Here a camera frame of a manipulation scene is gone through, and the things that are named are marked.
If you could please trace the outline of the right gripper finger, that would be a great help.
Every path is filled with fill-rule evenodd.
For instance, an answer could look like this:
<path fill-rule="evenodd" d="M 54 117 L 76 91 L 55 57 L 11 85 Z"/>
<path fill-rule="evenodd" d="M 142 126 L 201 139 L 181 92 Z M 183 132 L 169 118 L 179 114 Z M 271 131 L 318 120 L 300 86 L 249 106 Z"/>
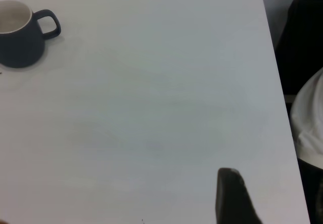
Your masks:
<path fill-rule="evenodd" d="M 262 223 L 236 169 L 218 170 L 215 212 L 216 221 L 221 224 Z"/>

